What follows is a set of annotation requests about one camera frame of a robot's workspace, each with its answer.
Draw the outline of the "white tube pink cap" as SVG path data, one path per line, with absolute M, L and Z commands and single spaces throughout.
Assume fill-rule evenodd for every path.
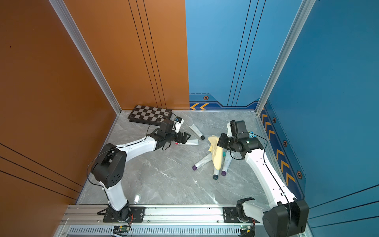
M 199 141 L 198 139 L 189 139 L 186 143 L 175 143 L 176 145 L 190 145 L 190 146 L 198 146 Z

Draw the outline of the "yellow cleaning cloth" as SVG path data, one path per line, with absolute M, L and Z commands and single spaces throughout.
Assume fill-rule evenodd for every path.
M 223 156 L 223 153 L 224 153 L 223 148 L 218 146 L 219 139 L 220 138 L 218 136 L 215 136 L 215 135 L 208 137 L 208 141 L 210 142 L 209 152 L 211 152 L 212 162 L 213 162 L 214 167 L 217 170 L 221 169 L 222 163 L 223 163 L 223 157 L 224 157 Z

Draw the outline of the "white toothpaste tube purple cap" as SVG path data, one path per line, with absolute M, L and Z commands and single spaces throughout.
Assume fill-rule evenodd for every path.
M 228 169 L 229 169 L 229 167 L 231 165 L 232 160 L 233 160 L 232 156 L 229 153 L 227 153 L 225 155 L 225 160 L 224 160 L 224 164 L 223 164 L 223 167 L 222 167 L 222 172 L 221 172 L 222 176 L 226 176 L 226 174 L 228 172 Z

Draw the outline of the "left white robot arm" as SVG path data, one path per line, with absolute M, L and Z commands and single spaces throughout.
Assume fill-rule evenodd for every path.
M 172 142 L 185 144 L 190 135 L 180 131 L 183 123 L 181 117 L 165 119 L 159 128 L 139 140 L 123 145 L 106 144 L 94 159 L 91 173 L 104 190 L 108 199 L 106 212 L 115 221 L 130 221 L 132 215 L 121 185 L 126 163 L 142 154 L 163 149 L 166 144 L 170 146 Z

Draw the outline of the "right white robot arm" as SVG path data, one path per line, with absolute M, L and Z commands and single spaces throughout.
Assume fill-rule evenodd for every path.
M 270 237 L 290 237 L 306 230 L 308 204 L 290 192 L 265 157 L 264 146 L 258 138 L 251 138 L 247 133 L 235 136 L 223 133 L 217 145 L 241 154 L 258 178 L 268 201 L 264 206 L 252 197 L 239 200 L 235 208 L 238 220 L 262 223 Z

